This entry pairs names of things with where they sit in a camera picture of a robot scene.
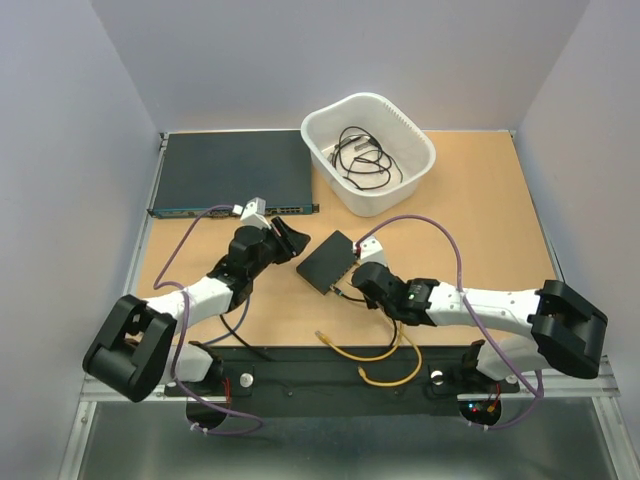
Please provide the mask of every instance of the metal frame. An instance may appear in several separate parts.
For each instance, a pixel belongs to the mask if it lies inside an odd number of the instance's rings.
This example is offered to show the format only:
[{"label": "metal frame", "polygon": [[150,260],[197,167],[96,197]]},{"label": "metal frame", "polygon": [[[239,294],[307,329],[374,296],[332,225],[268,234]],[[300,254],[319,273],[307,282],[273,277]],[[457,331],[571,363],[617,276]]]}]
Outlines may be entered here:
[{"label": "metal frame", "polygon": [[67,450],[65,451],[62,467],[60,468],[60,480],[76,479],[80,475],[82,459],[89,443],[89,434],[93,417],[96,413],[96,402],[80,402],[73,422]]},{"label": "metal frame", "polygon": [[[158,156],[158,166],[152,188],[149,192],[147,205],[150,204],[158,181],[158,173],[162,165],[164,151],[166,148],[166,134],[162,136],[163,141],[160,146]],[[549,258],[551,259],[554,273],[559,279],[564,280],[562,269],[555,254],[555,249],[547,235],[545,228],[538,217],[540,229],[547,246]],[[141,222],[136,248],[133,252],[129,272],[125,281],[123,293],[130,293],[135,290],[141,269],[141,259],[147,249],[149,235],[153,223],[153,219],[147,215],[145,211]],[[533,374],[525,374],[527,380],[535,381]],[[620,391],[609,363],[607,356],[603,356],[600,364],[600,373],[598,378],[590,381],[570,378],[560,374],[555,370],[545,370],[545,396],[550,398],[575,398],[575,397],[591,397],[593,399],[594,408],[604,438],[607,443],[609,455],[616,470],[616,474],[620,479],[638,479],[640,480],[640,464],[638,457],[633,449],[629,433],[620,413],[620,406],[616,397],[620,396]],[[510,398],[531,398],[532,394],[526,388],[522,388],[518,394],[505,395]],[[473,395],[461,395],[460,399],[475,399]],[[212,401],[223,401],[222,397],[211,398]],[[80,474],[82,460],[89,441],[91,425],[96,412],[98,402],[114,402],[127,401],[122,395],[111,390],[109,387],[98,382],[91,376],[85,376],[82,392],[76,418],[73,424],[62,467],[60,470],[60,480],[77,479]],[[145,402],[158,401],[182,401],[184,398],[166,397],[164,388],[157,387],[152,395]]]}]

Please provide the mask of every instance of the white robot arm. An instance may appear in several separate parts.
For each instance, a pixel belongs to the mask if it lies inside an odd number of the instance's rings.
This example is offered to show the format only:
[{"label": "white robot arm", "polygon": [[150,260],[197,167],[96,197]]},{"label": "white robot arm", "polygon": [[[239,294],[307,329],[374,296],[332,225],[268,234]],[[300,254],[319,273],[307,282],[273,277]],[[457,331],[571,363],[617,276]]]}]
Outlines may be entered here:
[{"label": "white robot arm", "polygon": [[[185,321],[183,293],[189,297],[190,327],[237,308],[265,268],[291,260],[309,243],[308,235],[291,229],[281,218],[269,223],[263,216],[264,206],[264,200],[255,198],[244,208],[234,207],[244,226],[236,230],[228,253],[193,285],[144,300],[121,297],[84,357],[85,372],[134,402],[143,400],[159,383],[170,382],[175,354],[171,342]],[[176,375],[181,381],[199,382],[215,361],[205,346],[186,344]]]},{"label": "white robot arm", "polygon": [[[454,285],[402,281],[389,271],[375,237],[364,240],[357,253],[361,265],[352,284],[369,308],[408,325],[476,326]],[[464,296],[487,328],[514,334],[500,348],[520,371],[552,367],[578,378],[598,375],[607,317],[564,282],[547,280],[541,289],[519,292],[464,289]],[[475,351],[475,372],[493,381],[512,374],[491,345]]]}]

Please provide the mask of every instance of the black cable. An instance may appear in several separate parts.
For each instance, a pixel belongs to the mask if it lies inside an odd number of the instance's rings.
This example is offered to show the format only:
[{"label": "black cable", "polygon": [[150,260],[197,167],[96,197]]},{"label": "black cable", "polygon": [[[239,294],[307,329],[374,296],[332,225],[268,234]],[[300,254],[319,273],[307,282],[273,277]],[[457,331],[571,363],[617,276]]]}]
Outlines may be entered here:
[{"label": "black cable", "polygon": [[[345,300],[349,300],[351,302],[366,303],[366,300],[364,298],[350,297],[349,295],[345,294],[342,290],[340,290],[338,287],[332,287],[331,289],[336,295],[344,298]],[[391,323],[393,323],[393,337],[391,338],[391,342],[389,342],[389,346],[386,347],[384,349],[384,352],[382,352],[380,355],[384,355],[389,350],[391,350],[393,346],[396,344],[396,340],[398,339],[398,323],[395,320],[391,320]]]},{"label": "black cable", "polygon": [[243,344],[245,347],[247,347],[247,350],[255,353],[257,356],[259,356],[260,358],[262,358],[263,360],[266,360],[267,362],[273,362],[273,358],[271,358],[269,355],[267,355],[264,352],[261,352],[260,350],[258,350],[256,347],[249,345],[248,342],[246,342],[240,335],[238,335],[233,328],[231,328],[231,326],[227,323],[227,321],[224,318],[224,315],[220,315],[220,320],[222,320],[222,324],[225,326],[225,328],[229,331],[229,333],[231,335],[233,335],[241,344]]},{"label": "black cable", "polygon": [[[349,136],[345,137],[345,133],[348,130],[351,130],[351,129],[359,130],[360,132],[362,132],[362,134],[353,134],[353,135],[349,135]],[[362,138],[366,138],[365,143],[368,143],[373,148],[370,149],[370,150],[367,150],[364,153],[361,153],[361,154],[355,156],[352,159],[351,164],[347,167],[342,161],[342,150],[346,146],[351,145],[352,143],[357,142],[358,140],[360,140]],[[365,155],[368,155],[370,153],[377,153],[377,158],[376,159],[365,158]],[[385,158],[388,161],[387,165],[383,165],[382,164],[382,160],[385,159]],[[391,182],[391,169],[392,169],[392,167],[395,167],[398,170],[398,172],[400,173],[400,183],[402,183],[404,181],[404,173],[400,169],[398,163],[395,161],[395,159],[391,155],[389,155],[387,152],[384,151],[384,149],[380,145],[380,142],[373,135],[371,135],[368,131],[366,131],[364,128],[357,127],[357,126],[354,126],[354,125],[345,128],[340,133],[340,137],[338,138],[338,143],[334,147],[333,152],[329,155],[329,163],[335,169],[337,169],[338,163],[340,163],[340,166],[342,167],[342,169],[345,172],[347,172],[347,175],[346,176],[343,175],[342,178],[344,178],[345,180],[347,180],[350,183],[352,183],[353,186],[356,187],[358,190],[362,190],[362,191],[365,191],[365,190],[377,190],[379,188],[382,188],[382,187],[385,187],[386,185],[388,185],[389,182]],[[377,168],[377,170],[358,170],[358,169],[354,168],[354,165],[356,163],[366,164],[366,165],[375,165],[378,168]],[[356,182],[353,178],[350,177],[351,174],[355,174],[355,175],[378,174],[378,175],[381,175],[381,174],[384,174],[384,173],[387,174],[386,180],[383,181],[382,183],[380,183],[378,185],[375,185],[375,186],[372,186],[372,187],[363,187],[360,184],[358,184],[358,182]]]}]

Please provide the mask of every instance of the wooden table surface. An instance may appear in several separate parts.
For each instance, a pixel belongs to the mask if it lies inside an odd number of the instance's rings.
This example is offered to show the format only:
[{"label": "wooden table surface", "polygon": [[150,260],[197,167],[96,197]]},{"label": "wooden table surface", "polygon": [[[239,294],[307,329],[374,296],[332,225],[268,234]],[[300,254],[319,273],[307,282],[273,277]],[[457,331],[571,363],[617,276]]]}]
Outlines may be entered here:
[{"label": "wooden table surface", "polygon": [[[403,213],[426,215],[442,223],[462,252],[466,287],[520,290],[541,287],[555,278],[511,137],[507,132],[427,132],[436,147],[434,167],[416,193],[372,218],[350,213],[326,182],[313,172],[313,200],[320,213],[284,220],[312,239],[300,258],[268,267],[255,281],[251,307],[239,331],[254,345],[320,345],[322,330],[341,345],[382,345],[391,327],[380,311],[367,310],[337,297],[322,296],[295,271],[300,261],[334,230],[355,240],[381,221]],[[142,261],[137,294],[160,294],[153,281],[191,220],[153,220]],[[203,219],[169,268],[165,279],[182,284],[197,281],[226,253],[237,219]],[[403,220],[376,235],[391,271],[403,279],[436,278],[454,283],[455,258],[444,236],[423,222]],[[346,285],[348,294],[360,296]],[[231,325],[242,307],[227,315]],[[217,317],[189,329],[188,340],[206,341],[224,333]],[[468,345],[482,338],[472,327],[410,327],[422,345]],[[505,334],[497,333],[497,338]],[[237,344],[229,338],[221,344]]]}]

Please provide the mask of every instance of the wire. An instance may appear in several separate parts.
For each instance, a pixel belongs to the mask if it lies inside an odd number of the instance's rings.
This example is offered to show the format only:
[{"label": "wire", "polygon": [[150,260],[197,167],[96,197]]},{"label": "wire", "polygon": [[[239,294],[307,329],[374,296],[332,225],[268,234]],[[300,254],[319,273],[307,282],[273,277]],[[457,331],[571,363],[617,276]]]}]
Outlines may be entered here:
[{"label": "wire", "polygon": [[358,302],[358,303],[367,303],[367,301],[364,298],[355,298],[355,297],[350,297],[349,295],[347,295],[346,293],[344,293],[341,289],[339,289],[336,286],[331,287],[331,290],[334,291],[334,293],[336,295],[338,295],[339,297],[342,298],[346,298],[347,300],[351,300],[352,302]]},{"label": "wire", "polygon": [[[400,335],[402,335],[402,325],[400,325]],[[331,347],[336,353],[339,353],[345,358],[355,360],[356,362],[377,362],[379,360],[384,360],[385,358],[388,358],[391,355],[393,355],[393,352],[395,352],[400,346],[400,336],[398,336],[394,345],[386,353],[383,353],[382,355],[378,355],[377,357],[359,357],[357,355],[353,355],[351,353],[345,352],[340,347],[336,346],[328,336],[326,336],[324,333],[320,331],[316,331],[316,337],[318,337],[318,339],[322,343],[324,343],[326,346]]]},{"label": "wire", "polygon": [[371,380],[369,377],[367,377],[367,372],[364,371],[364,368],[362,368],[360,365],[358,365],[358,373],[360,374],[360,376],[362,377],[362,379],[366,383],[368,383],[369,385],[373,385],[374,387],[382,387],[382,388],[399,387],[400,385],[404,385],[405,383],[409,383],[411,380],[413,380],[415,378],[416,375],[418,375],[418,373],[420,373],[420,369],[422,368],[422,353],[420,352],[420,349],[404,333],[404,331],[402,330],[402,325],[400,325],[400,336],[404,337],[404,339],[411,344],[413,349],[416,351],[416,354],[418,355],[418,365],[416,366],[415,370],[413,372],[411,372],[409,375],[407,375],[405,378],[401,379],[401,380],[397,380],[395,382],[379,382],[377,380]]},{"label": "wire", "polygon": [[197,223],[202,218],[204,218],[205,216],[207,216],[208,214],[213,212],[214,210],[230,209],[230,208],[233,208],[233,207],[231,205],[216,205],[216,206],[211,207],[211,208],[205,210],[204,212],[198,214],[198,216],[193,220],[193,222],[191,223],[191,225],[189,226],[189,228],[185,232],[185,234],[182,237],[182,239],[178,242],[178,245],[176,246],[175,250],[171,253],[171,255],[169,255],[169,259],[167,260],[167,263],[165,263],[164,267],[162,267],[162,270],[160,270],[160,273],[158,274],[158,277],[156,278],[155,282],[153,283],[153,289],[154,290],[159,290],[159,289],[161,289],[163,287],[175,287],[180,291],[180,293],[182,294],[182,297],[184,298],[184,314],[182,316],[182,325],[180,326],[180,336],[178,338],[178,344],[176,345],[176,351],[174,353],[173,360],[171,361],[171,365],[169,367],[169,372],[170,372],[170,375],[171,375],[171,378],[173,379],[173,381],[176,382],[176,385],[178,385],[180,390],[182,390],[188,397],[193,398],[195,401],[197,401],[201,405],[204,405],[205,407],[208,407],[208,408],[210,408],[212,410],[216,410],[216,411],[218,411],[220,413],[224,413],[224,414],[226,414],[228,416],[238,417],[238,418],[246,418],[246,419],[253,420],[253,421],[256,422],[256,424],[254,426],[252,426],[252,427],[246,428],[244,430],[233,430],[233,431],[208,430],[206,428],[200,427],[197,423],[191,423],[191,429],[196,430],[196,431],[201,432],[201,433],[204,433],[205,435],[220,435],[220,436],[227,436],[227,437],[229,437],[229,436],[247,435],[249,433],[253,433],[253,432],[259,430],[260,428],[262,428],[264,426],[264,420],[262,418],[256,416],[256,415],[252,415],[250,413],[238,412],[236,410],[231,410],[229,408],[220,407],[219,405],[216,405],[215,403],[209,402],[208,400],[205,400],[204,398],[202,398],[197,393],[191,391],[184,383],[182,383],[180,381],[180,379],[178,378],[178,375],[176,373],[176,366],[178,365],[178,358],[180,357],[180,353],[182,352],[182,347],[184,345],[184,340],[185,340],[185,337],[187,335],[187,328],[189,327],[189,304],[191,302],[191,299],[189,298],[189,295],[187,294],[187,292],[184,291],[185,287],[183,285],[181,285],[178,282],[173,282],[173,281],[164,281],[164,282],[162,282],[162,277],[164,276],[164,274],[169,269],[169,266],[171,265],[173,260],[176,258],[176,255],[178,255],[178,252],[180,251],[180,249],[182,248],[184,243],[187,241],[187,238],[189,238],[189,235],[191,234],[191,232],[193,231],[193,229],[195,228]]},{"label": "wire", "polygon": [[[362,134],[348,135],[348,136],[345,137],[345,133],[348,130],[359,130],[359,131],[361,131],[363,133]],[[374,148],[372,148],[371,150],[367,150],[366,152],[358,154],[355,157],[353,157],[353,159],[351,160],[351,164],[347,167],[344,164],[344,162],[342,161],[342,150],[345,147],[347,147],[348,145],[351,145],[352,143],[357,142],[361,138],[366,138],[366,141],[361,145],[368,144],[368,145],[371,145]],[[360,147],[361,145],[358,145],[355,148],[356,152],[359,150],[358,147]],[[377,153],[377,158],[375,158],[375,159],[366,158],[365,155],[368,155],[370,153]],[[383,158],[387,159],[388,165],[382,165],[381,160]],[[343,175],[342,178],[344,178],[345,180],[347,180],[350,183],[352,183],[358,190],[361,190],[361,191],[377,190],[379,188],[382,188],[382,187],[385,187],[386,185],[388,185],[389,182],[391,182],[391,168],[392,167],[395,167],[396,170],[398,170],[398,172],[400,173],[400,183],[402,183],[404,181],[404,174],[402,173],[402,170],[398,166],[398,163],[395,161],[395,159],[391,155],[389,155],[387,152],[384,151],[384,149],[380,145],[380,142],[373,135],[371,135],[368,131],[366,131],[364,128],[357,127],[357,126],[354,126],[354,125],[345,128],[340,133],[340,137],[338,138],[338,143],[335,145],[335,147],[333,149],[333,152],[329,155],[329,163],[336,170],[338,168],[338,163],[340,163],[340,166],[342,167],[342,169],[347,172],[347,175],[346,176]],[[362,170],[362,169],[356,170],[356,169],[353,168],[354,164],[356,164],[356,163],[365,164],[365,165],[375,165],[378,168],[375,169],[375,170]],[[372,186],[372,187],[363,187],[360,184],[358,184],[358,182],[356,182],[353,178],[350,177],[351,174],[372,175],[372,174],[382,174],[382,173],[386,173],[387,174],[387,179],[383,183],[381,183],[379,185]]]},{"label": "wire", "polygon": [[514,375],[518,378],[518,380],[520,380],[522,382],[522,384],[525,387],[527,387],[527,389],[535,397],[534,401],[531,403],[530,407],[522,415],[520,415],[516,419],[514,419],[511,422],[508,422],[508,423],[506,423],[504,425],[501,425],[501,426],[495,426],[494,425],[494,426],[488,427],[488,428],[489,429],[493,429],[493,430],[497,430],[499,428],[505,428],[505,426],[511,426],[511,425],[515,425],[515,424],[521,422],[522,420],[524,420],[533,411],[533,409],[534,409],[535,405],[538,403],[538,401],[541,400],[542,398],[544,398],[544,386],[542,384],[542,372],[540,372],[540,370],[536,370],[535,371],[536,378],[538,379],[538,387],[534,388],[533,385],[531,385],[531,383],[526,378],[524,378],[524,375],[522,374],[520,369],[518,369],[518,367],[507,356],[507,354],[500,348],[500,345],[498,345],[498,342],[496,342],[495,339],[491,336],[491,334],[489,333],[489,330],[484,325],[484,323],[482,322],[482,320],[480,319],[480,317],[478,316],[476,311],[473,309],[473,306],[471,305],[471,303],[467,299],[467,296],[465,295],[464,287],[463,287],[463,284],[462,284],[462,255],[460,254],[460,249],[458,248],[458,245],[457,245],[456,241],[451,236],[451,234],[447,231],[447,229],[444,228],[440,223],[436,222],[435,220],[432,220],[432,219],[430,219],[428,217],[424,217],[422,215],[398,215],[396,217],[392,217],[392,218],[389,218],[388,220],[385,220],[380,225],[374,227],[372,230],[370,230],[365,235],[363,235],[362,238],[360,238],[356,242],[356,248],[359,248],[360,244],[366,238],[369,238],[371,235],[373,235],[374,233],[376,233],[378,230],[380,230],[381,228],[385,227],[386,225],[389,225],[390,223],[396,222],[398,220],[406,220],[406,219],[420,220],[420,221],[429,223],[430,225],[433,225],[438,230],[440,230],[444,234],[444,236],[447,237],[447,240],[449,240],[449,243],[451,244],[451,247],[453,248],[453,252],[455,253],[455,256],[456,256],[456,270],[457,270],[456,288],[457,288],[458,292],[460,292],[460,296],[462,298],[462,303],[464,304],[464,306],[466,307],[467,311],[469,312],[469,315],[471,315],[471,318],[473,319],[474,323],[478,326],[478,328],[480,329],[480,331],[482,332],[484,337],[487,339],[489,344],[496,351],[498,356],[509,367],[509,369],[514,373]]},{"label": "wire", "polygon": [[[237,332],[238,329],[242,326],[242,322],[244,322],[244,319],[247,317],[247,312],[249,311],[249,300],[251,299],[251,297],[247,297],[247,301],[244,303],[244,310],[242,311],[242,316],[240,317],[240,320],[238,320],[238,323],[236,324],[235,327],[233,327],[233,332]],[[231,331],[225,333],[224,335],[220,335],[219,337],[214,338],[213,340],[209,340],[208,342],[204,342],[203,345],[213,345],[215,343],[221,342],[222,340],[224,340],[225,338],[229,338],[231,335],[233,335],[233,333]]]},{"label": "wire", "polygon": [[260,358],[262,358],[263,360],[266,360],[267,362],[273,362],[273,358],[271,358],[269,355],[267,355],[264,352],[261,352],[260,350],[258,350],[256,347],[254,347],[253,345],[249,345],[248,342],[246,342],[240,335],[238,335],[233,328],[231,328],[229,326],[229,324],[227,323],[227,321],[224,318],[224,315],[220,315],[220,320],[222,320],[222,324],[225,326],[225,328],[227,330],[229,330],[229,334],[233,335],[236,340],[238,340],[241,344],[243,344],[247,350],[251,351],[252,353],[255,353],[257,356],[259,356]]},{"label": "wire", "polygon": [[[331,287],[331,289],[335,292],[336,295],[338,295],[339,297],[342,297],[346,300],[350,300],[352,302],[358,302],[358,303],[366,303],[367,301],[364,298],[354,298],[354,297],[350,297],[349,295],[345,294],[341,289],[339,289],[336,286]],[[391,337],[391,341],[389,342],[389,346],[385,349],[385,351],[383,353],[386,353],[389,349],[393,348],[393,345],[396,343],[396,338],[398,338],[398,323],[397,322],[391,322],[393,323],[393,336]]]}]

